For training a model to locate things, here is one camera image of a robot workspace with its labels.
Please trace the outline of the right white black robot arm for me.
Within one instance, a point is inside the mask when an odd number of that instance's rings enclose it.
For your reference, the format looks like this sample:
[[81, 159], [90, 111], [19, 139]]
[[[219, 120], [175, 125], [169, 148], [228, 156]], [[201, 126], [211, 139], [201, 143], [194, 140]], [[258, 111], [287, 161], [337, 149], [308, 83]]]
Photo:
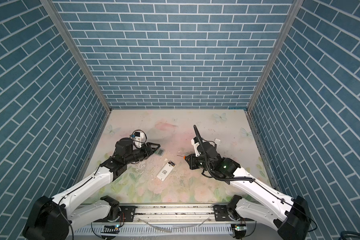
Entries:
[[313, 220], [308, 202], [301, 196], [285, 195], [253, 177], [239, 163], [223, 158], [209, 141], [192, 139], [194, 154], [184, 159], [191, 170], [202, 169], [209, 178], [225, 182], [256, 200], [250, 203], [234, 195], [226, 206], [233, 221], [252, 219], [274, 229], [283, 240], [304, 240]]

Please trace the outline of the white battery cover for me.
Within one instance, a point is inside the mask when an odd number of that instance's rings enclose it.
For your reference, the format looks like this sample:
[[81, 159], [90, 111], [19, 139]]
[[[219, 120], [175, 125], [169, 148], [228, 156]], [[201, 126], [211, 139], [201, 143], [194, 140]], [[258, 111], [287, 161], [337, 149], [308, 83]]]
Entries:
[[221, 140], [220, 140], [220, 139], [215, 138], [214, 142], [215, 142], [215, 144], [216, 144], [216, 145], [219, 145], [219, 144], [221, 143]]

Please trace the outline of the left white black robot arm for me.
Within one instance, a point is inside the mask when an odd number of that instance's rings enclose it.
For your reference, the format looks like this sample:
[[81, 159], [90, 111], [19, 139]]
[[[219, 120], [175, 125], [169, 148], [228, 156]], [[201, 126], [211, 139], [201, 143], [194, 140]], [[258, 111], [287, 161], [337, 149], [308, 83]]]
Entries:
[[124, 215], [120, 203], [110, 196], [103, 196], [86, 207], [80, 205], [102, 187], [120, 177], [129, 164], [148, 159], [159, 144], [134, 144], [131, 138], [116, 142], [115, 151], [101, 163], [94, 173], [71, 188], [51, 198], [40, 197], [34, 203], [23, 236], [28, 240], [64, 240], [69, 234], [97, 220], [122, 223]]

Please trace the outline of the white air conditioner remote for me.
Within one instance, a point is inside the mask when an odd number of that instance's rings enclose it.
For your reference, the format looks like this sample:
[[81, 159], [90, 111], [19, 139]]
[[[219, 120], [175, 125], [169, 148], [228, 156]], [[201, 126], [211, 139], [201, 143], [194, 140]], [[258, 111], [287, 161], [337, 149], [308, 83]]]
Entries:
[[173, 171], [176, 164], [172, 161], [167, 162], [163, 168], [157, 174], [157, 178], [161, 181], [165, 181], [169, 174]]

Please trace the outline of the grey buttoned remote control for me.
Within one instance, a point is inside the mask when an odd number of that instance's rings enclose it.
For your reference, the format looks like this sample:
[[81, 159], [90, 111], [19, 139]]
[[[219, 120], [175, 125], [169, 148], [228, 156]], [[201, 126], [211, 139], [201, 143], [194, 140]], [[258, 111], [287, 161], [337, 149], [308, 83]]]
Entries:
[[165, 153], [165, 150], [162, 148], [159, 148], [158, 150], [155, 151], [155, 154], [162, 157]]

